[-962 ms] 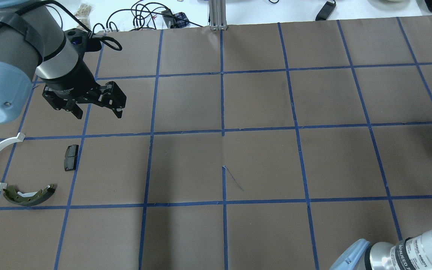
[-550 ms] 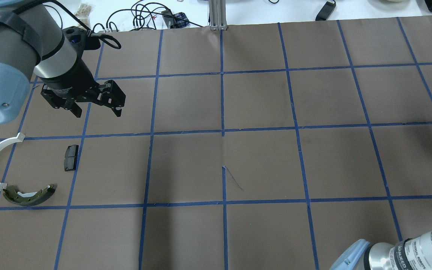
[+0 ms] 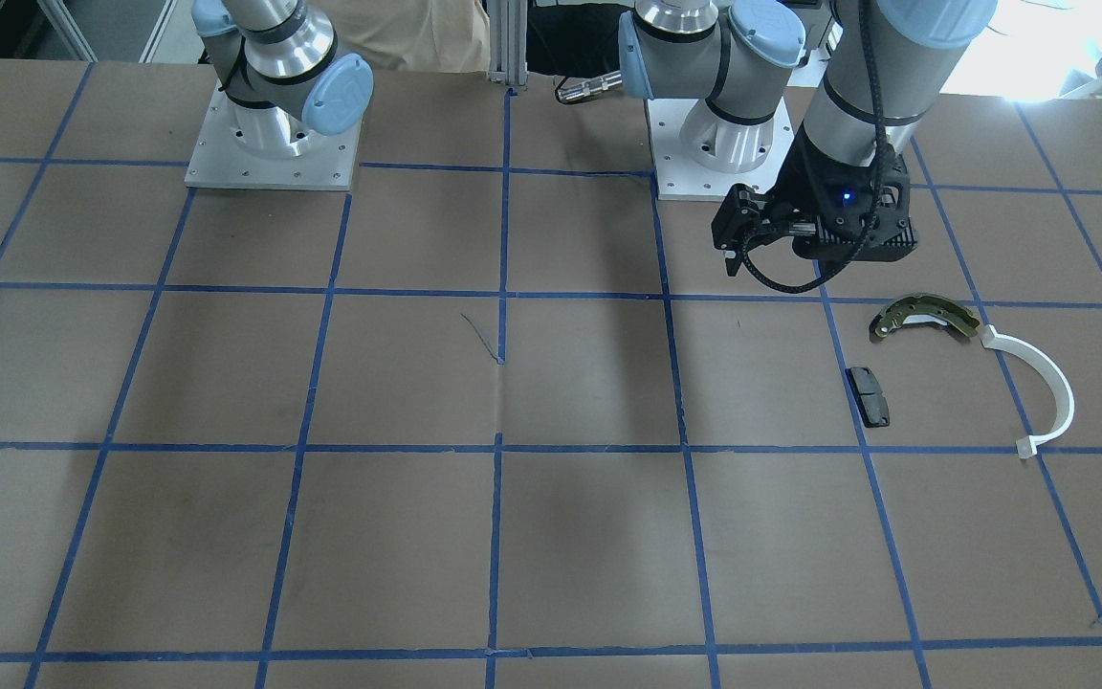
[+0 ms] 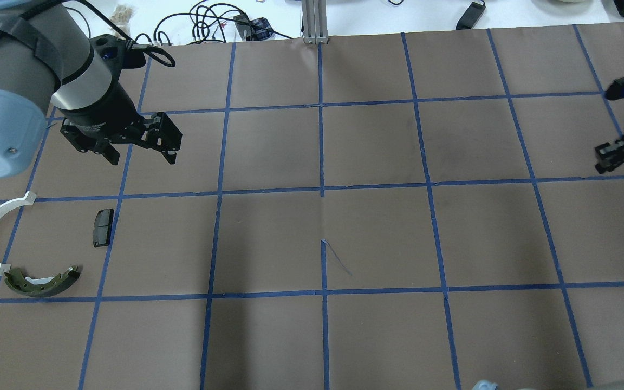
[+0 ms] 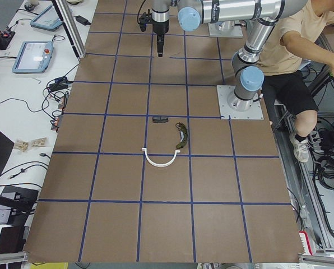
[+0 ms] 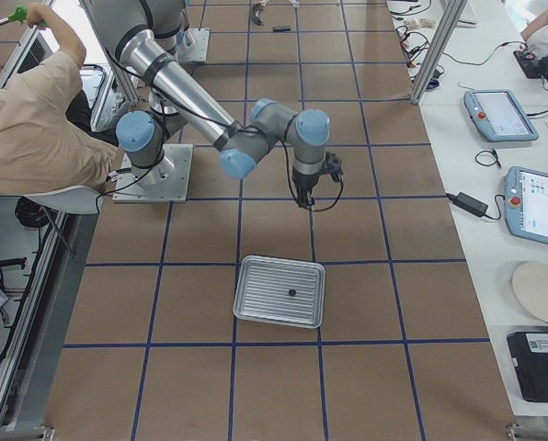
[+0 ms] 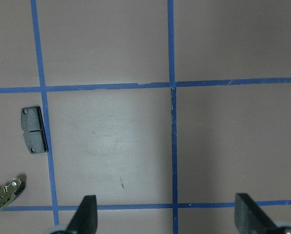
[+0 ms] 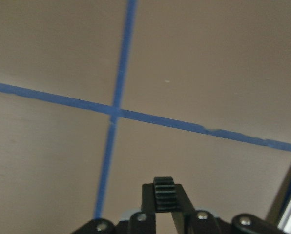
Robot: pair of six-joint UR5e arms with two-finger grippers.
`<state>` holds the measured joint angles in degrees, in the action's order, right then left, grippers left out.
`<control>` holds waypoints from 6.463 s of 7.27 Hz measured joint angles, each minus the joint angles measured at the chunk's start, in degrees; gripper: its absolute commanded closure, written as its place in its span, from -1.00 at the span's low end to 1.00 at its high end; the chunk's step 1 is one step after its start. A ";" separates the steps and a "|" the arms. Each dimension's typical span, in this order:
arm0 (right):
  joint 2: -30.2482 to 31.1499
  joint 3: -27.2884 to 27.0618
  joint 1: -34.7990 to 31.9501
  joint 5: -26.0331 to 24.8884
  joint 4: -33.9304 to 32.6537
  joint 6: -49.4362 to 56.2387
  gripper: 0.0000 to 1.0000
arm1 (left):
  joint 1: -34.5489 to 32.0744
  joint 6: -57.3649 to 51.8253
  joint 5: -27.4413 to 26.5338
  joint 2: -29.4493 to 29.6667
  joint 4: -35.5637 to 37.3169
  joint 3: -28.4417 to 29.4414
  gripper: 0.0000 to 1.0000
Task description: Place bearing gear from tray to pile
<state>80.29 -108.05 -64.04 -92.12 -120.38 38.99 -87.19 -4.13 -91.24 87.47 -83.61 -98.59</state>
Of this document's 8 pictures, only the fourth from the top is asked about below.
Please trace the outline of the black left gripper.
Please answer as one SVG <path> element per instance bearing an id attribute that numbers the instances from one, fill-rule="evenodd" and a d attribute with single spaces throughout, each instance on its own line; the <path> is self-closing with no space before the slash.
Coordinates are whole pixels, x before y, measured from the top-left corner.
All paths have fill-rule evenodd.
<path id="1" fill-rule="evenodd" d="M 80 153 L 94 153 L 113 166 L 120 153 L 111 142 L 128 142 L 159 152 L 169 165 L 177 162 L 183 134 L 166 113 L 143 118 L 118 81 L 112 81 L 106 93 L 86 108 L 65 109 L 67 124 L 61 134 Z"/>

